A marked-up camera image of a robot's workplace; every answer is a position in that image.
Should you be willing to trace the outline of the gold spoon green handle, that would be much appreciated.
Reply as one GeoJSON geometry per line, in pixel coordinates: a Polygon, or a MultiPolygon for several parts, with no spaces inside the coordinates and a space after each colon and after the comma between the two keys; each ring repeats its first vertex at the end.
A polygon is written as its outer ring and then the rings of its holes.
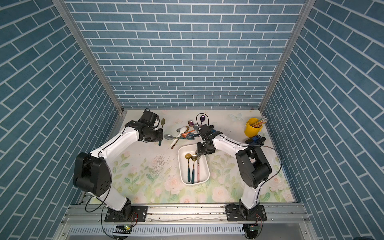
{"type": "Polygon", "coordinates": [[[191,183],[195,183],[195,163],[197,161],[198,155],[192,154],[192,161],[193,161],[193,170],[192,170],[192,176],[191,176],[191,183]]]}
{"type": "Polygon", "coordinates": [[[164,125],[166,123],[166,119],[161,119],[160,121],[160,124],[161,124],[161,128],[159,129],[160,133],[161,133],[161,139],[159,140],[159,143],[158,143],[158,146],[161,146],[162,145],[162,140],[164,138],[164,125]]]}
{"type": "Polygon", "coordinates": [[[185,158],[188,161],[188,175],[187,175],[187,178],[188,178],[188,182],[189,183],[191,182],[191,170],[190,170],[190,159],[191,159],[191,157],[192,157],[192,155],[189,154],[189,153],[185,155],[185,158]]]}

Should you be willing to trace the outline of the white plastic storage box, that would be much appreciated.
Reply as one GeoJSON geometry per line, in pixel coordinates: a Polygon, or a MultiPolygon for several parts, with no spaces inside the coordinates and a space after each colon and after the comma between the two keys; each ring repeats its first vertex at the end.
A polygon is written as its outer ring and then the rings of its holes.
{"type": "Polygon", "coordinates": [[[178,150],[179,169],[182,183],[196,186],[206,183],[210,178],[210,170],[205,155],[187,159],[186,155],[197,155],[197,145],[183,146],[178,150]]]}

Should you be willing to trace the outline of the steel spoon pink handle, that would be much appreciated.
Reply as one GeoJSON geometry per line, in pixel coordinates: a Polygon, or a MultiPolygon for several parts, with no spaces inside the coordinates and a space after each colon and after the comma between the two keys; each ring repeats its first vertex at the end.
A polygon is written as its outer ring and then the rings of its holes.
{"type": "Polygon", "coordinates": [[[198,165],[197,165],[197,182],[199,183],[200,182],[200,155],[199,154],[198,154],[197,162],[198,162],[198,165]]]}

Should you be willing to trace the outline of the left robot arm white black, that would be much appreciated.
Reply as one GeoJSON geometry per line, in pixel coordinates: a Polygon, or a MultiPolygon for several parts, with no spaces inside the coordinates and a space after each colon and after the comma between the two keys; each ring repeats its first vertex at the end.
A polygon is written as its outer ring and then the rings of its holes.
{"type": "Polygon", "coordinates": [[[113,211],[126,210],[129,199],[113,187],[114,162],[135,142],[161,141],[163,130],[158,129],[159,124],[159,118],[130,121],[125,124],[123,130],[101,147],[90,153],[79,153],[75,160],[74,186],[93,194],[113,211]]]}

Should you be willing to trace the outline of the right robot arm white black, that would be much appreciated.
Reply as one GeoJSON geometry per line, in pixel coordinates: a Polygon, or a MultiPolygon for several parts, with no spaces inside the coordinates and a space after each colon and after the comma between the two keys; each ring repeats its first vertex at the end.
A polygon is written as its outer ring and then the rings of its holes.
{"type": "Polygon", "coordinates": [[[198,155],[209,155],[219,150],[236,159],[241,178],[245,183],[240,202],[247,210],[256,207],[260,202],[262,185],[272,173],[272,167],[261,149],[263,145],[242,144],[206,125],[198,128],[198,133],[201,137],[201,142],[197,143],[198,155]]]}

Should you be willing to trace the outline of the purple spoon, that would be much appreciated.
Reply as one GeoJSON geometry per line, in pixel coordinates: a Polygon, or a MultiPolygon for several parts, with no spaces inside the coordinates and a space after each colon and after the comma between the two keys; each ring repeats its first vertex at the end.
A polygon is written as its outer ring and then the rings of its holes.
{"type": "Polygon", "coordinates": [[[203,125],[203,122],[206,120],[206,116],[205,115],[201,115],[200,116],[200,122],[201,122],[201,125],[203,125]]]}

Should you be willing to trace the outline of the white ceramic spoon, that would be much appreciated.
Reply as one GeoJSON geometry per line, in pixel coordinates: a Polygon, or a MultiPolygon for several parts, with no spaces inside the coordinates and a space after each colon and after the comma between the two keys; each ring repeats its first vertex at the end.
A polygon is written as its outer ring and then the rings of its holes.
{"type": "Polygon", "coordinates": [[[177,137],[174,138],[174,140],[170,144],[171,150],[175,147],[176,143],[178,142],[178,140],[182,136],[182,134],[185,133],[188,129],[189,129],[189,127],[187,127],[187,126],[183,126],[180,129],[179,134],[177,135],[177,137]]]}

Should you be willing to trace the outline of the floral table mat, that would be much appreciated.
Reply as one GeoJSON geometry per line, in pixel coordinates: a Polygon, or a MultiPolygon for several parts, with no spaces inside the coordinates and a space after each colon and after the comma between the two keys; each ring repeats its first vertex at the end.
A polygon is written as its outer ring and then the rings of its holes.
{"type": "MultiPolygon", "coordinates": [[[[258,110],[154,110],[165,119],[164,135],[177,137],[177,129],[194,121],[198,113],[208,115],[209,125],[233,142],[244,144],[246,123],[262,117],[258,110]]],[[[112,190],[107,201],[122,195],[133,204],[210,204],[237,203],[244,187],[235,155],[215,150],[201,156],[198,161],[189,159],[191,180],[188,180],[186,154],[195,154],[200,137],[194,140],[174,140],[144,143],[134,142],[132,129],[120,124],[117,136],[91,152],[92,156],[106,158],[112,178],[112,190]]],[[[262,186],[259,199],[267,202],[294,202],[283,170],[262,186]]]]}

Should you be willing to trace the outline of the yellow pen cup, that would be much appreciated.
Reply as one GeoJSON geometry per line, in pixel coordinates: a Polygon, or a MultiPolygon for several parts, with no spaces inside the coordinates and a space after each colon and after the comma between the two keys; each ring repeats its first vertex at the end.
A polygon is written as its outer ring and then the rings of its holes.
{"type": "Polygon", "coordinates": [[[248,138],[252,138],[252,137],[258,135],[259,132],[261,131],[261,129],[263,128],[262,125],[260,125],[259,127],[256,126],[256,123],[258,121],[259,121],[259,119],[257,119],[257,118],[251,118],[247,121],[246,128],[245,128],[245,135],[248,138]]]}

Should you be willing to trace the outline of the blue black stapler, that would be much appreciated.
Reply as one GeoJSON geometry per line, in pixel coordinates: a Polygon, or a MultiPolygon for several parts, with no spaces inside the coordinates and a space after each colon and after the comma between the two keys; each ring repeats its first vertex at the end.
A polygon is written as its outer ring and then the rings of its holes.
{"type": "Polygon", "coordinates": [[[249,138],[245,141],[245,144],[251,145],[251,146],[262,146],[264,145],[264,142],[266,141],[265,137],[262,137],[260,135],[256,135],[252,138],[249,138]]]}

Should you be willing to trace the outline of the orange handled spoon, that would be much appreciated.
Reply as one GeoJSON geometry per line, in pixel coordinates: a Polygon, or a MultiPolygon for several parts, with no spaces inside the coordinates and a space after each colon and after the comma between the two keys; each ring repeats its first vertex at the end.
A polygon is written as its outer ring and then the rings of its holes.
{"type": "Polygon", "coordinates": [[[189,131],[189,132],[185,132],[185,133],[183,133],[181,136],[182,136],[183,138],[185,138],[188,134],[193,134],[194,132],[196,132],[196,130],[192,130],[192,131],[189,131]]]}

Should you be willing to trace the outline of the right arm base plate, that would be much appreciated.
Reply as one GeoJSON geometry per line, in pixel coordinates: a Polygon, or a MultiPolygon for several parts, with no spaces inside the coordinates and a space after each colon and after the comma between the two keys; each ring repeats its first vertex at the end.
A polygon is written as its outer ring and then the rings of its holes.
{"type": "Polygon", "coordinates": [[[259,222],[267,220],[266,210],[263,205],[256,205],[248,210],[241,205],[228,204],[225,206],[225,212],[228,222],[259,222]]]}

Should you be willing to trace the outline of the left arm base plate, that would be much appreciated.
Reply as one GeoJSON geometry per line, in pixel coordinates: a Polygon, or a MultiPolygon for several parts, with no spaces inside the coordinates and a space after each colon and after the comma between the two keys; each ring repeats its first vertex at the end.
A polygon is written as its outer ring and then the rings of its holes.
{"type": "Polygon", "coordinates": [[[148,206],[124,206],[121,211],[108,209],[105,217],[106,223],[141,223],[145,222],[148,206]]]}

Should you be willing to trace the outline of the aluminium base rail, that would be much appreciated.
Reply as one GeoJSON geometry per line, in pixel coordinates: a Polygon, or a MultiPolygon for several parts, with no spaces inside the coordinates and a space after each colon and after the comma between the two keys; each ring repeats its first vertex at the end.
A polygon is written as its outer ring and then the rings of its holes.
{"type": "MultiPolygon", "coordinates": [[[[236,204],[149,204],[133,205],[133,218],[120,221],[105,209],[84,205],[71,205],[62,221],[67,225],[128,225],[128,224],[226,224],[255,223],[257,219],[244,219],[236,204]]],[[[303,204],[262,203],[257,216],[265,224],[303,224],[310,218],[303,204]]]]}

